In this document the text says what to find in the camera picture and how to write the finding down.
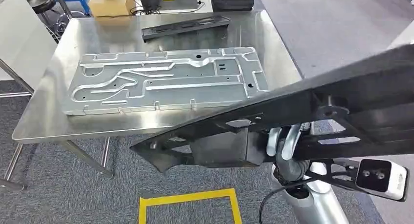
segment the stainless steel table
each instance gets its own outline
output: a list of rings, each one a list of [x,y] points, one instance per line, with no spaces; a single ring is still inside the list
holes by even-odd
[[[61,102],[83,54],[252,46],[258,53],[270,89],[302,79],[266,11],[223,13],[223,16],[231,18],[227,29],[206,29],[147,43],[141,38],[142,28],[211,15],[148,15],[114,18],[103,23],[93,18],[73,18],[13,132],[13,139],[20,143],[63,141],[62,144],[68,150],[110,177],[111,174],[103,166],[104,161],[102,164],[97,163],[70,140],[153,133],[207,111],[198,109],[67,116],[61,110]],[[104,154],[107,154],[108,144],[107,139]]]

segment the black cable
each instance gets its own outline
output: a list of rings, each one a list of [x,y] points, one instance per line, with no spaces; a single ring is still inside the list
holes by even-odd
[[[204,7],[204,5],[206,4],[206,3],[201,2],[201,1],[198,1],[198,3],[199,3],[199,5],[200,5],[200,7],[196,8],[196,9],[194,9],[194,10],[192,10],[192,11],[187,11],[187,12],[179,12],[179,13],[194,13],[194,12],[197,12],[198,10],[200,10],[200,9],[201,9],[202,7]]]
[[[262,202],[260,203],[260,207],[259,207],[259,224],[263,224],[263,221],[262,221],[263,208],[265,207],[266,201],[270,197],[272,197],[274,194],[276,194],[278,192],[281,192],[281,191],[283,191],[285,189],[289,189],[289,188],[294,188],[294,187],[297,187],[297,186],[301,186],[301,185],[304,185],[304,184],[307,184],[307,183],[310,183],[310,182],[313,182],[313,181],[316,181],[316,180],[318,180],[318,179],[316,179],[316,178],[310,178],[310,179],[306,179],[306,180],[303,180],[303,181],[289,183],[286,186],[283,186],[283,187],[281,187],[279,189],[276,189],[276,190],[270,192],[269,194],[267,194],[263,198]]]

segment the hole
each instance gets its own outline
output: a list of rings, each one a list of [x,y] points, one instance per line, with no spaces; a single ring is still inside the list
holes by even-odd
[[[327,117],[331,117],[331,116],[333,116],[333,115],[335,115],[336,114],[336,112],[335,111],[326,111],[325,113],[324,113],[324,115],[325,116],[327,116]]]
[[[312,135],[331,134],[344,131],[345,127],[332,119],[314,121],[310,133]]]
[[[242,128],[249,125],[254,125],[255,123],[251,122],[249,119],[239,119],[226,122],[226,124],[235,128]]]
[[[351,142],[358,142],[361,139],[358,137],[345,137],[345,138],[337,138],[337,139],[328,139],[328,140],[319,140],[320,144],[338,144],[338,143],[351,143]]]
[[[177,152],[182,152],[182,153],[191,153],[190,145],[176,147],[176,148],[173,148],[172,150],[177,151]]]

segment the metal tube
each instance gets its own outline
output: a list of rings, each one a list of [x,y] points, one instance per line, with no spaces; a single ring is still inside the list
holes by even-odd
[[[66,2],[64,0],[58,0],[59,4],[61,5],[63,11],[65,12],[67,18],[69,20],[72,19],[72,13],[70,12],[69,7],[67,6]]]
[[[22,96],[31,96],[29,92],[14,92],[14,93],[0,93],[1,98],[11,98],[11,97],[22,97]]]
[[[4,175],[4,179],[10,181],[10,177],[12,176],[14,167],[16,166],[17,160],[19,159],[21,150],[23,149],[23,144],[18,143],[16,150],[13,153],[12,160],[9,163],[9,167],[6,170],[6,174]]]
[[[51,23],[50,18],[48,17],[48,15],[45,14],[45,13],[40,13],[40,15],[43,18],[44,23],[46,24],[46,26],[52,27],[52,23]]]
[[[108,151],[109,151],[109,141],[111,140],[110,137],[105,138],[105,143],[103,144],[103,154],[102,154],[102,163],[101,166],[106,168],[106,162],[108,160]]]
[[[33,94],[33,88],[27,84],[10,66],[8,66],[2,59],[0,59],[0,68],[2,68],[8,75],[10,75],[18,84],[25,88],[30,94]]]
[[[90,167],[96,169],[99,173],[103,174],[108,178],[112,178],[114,173],[112,171],[106,170],[94,160],[89,154],[80,149],[74,142],[67,140],[62,142],[62,146],[65,147],[68,151],[73,152],[79,159],[86,162]]]
[[[4,179],[0,179],[0,186],[7,187],[7,188],[10,188],[10,189],[15,190],[15,191],[21,191],[21,190],[26,188],[26,186],[23,185],[23,184],[12,183],[12,182],[4,180]]]

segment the table leg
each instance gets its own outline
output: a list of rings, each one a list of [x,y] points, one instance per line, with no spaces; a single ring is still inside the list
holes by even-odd
[[[4,179],[0,179],[0,186],[7,187],[7,188],[10,188],[10,189],[15,190],[15,191],[21,191],[21,190],[26,188],[26,186],[23,185],[23,184],[14,183],[14,182],[7,181],[7,180],[4,180]]]
[[[106,137],[105,138],[105,143],[103,144],[103,154],[102,154],[102,162],[101,162],[101,166],[103,168],[106,168],[106,162],[108,160],[108,151],[109,151],[109,141],[110,141],[110,137]]]
[[[23,189],[25,189],[25,185],[20,184],[20,183],[13,183],[10,181],[10,178],[12,176],[13,170],[16,166],[17,160],[19,159],[21,150],[23,149],[23,144],[22,143],[18,143],[16,150],[13,153],[12,156],[12,160],[10,161],[9,167],[6,170],[6,174],[4,175],[3,179],[0,179],[0,186],[2,187],[7,187],[10,188],[12,190],[16,190],[16,191],[21,191]]]
[[[109,139],[105,139],[105,144],[106,144],[106,141],[108,141],[108,147],[109,147]],[[79,159],[86,162],[90,167],[96,169],[99,173],[103,174],[105,177],[112,178],[114,176],[114,173],[112,171],[105,169],[103,165],[99,164],[96,160],[94,160],[91,156],[89,156],[89,154],[87,154],[85,151],[80,149],[74,142],[70,140],[63,141],[62,146],[66,148],[68,151],[73,152]]]

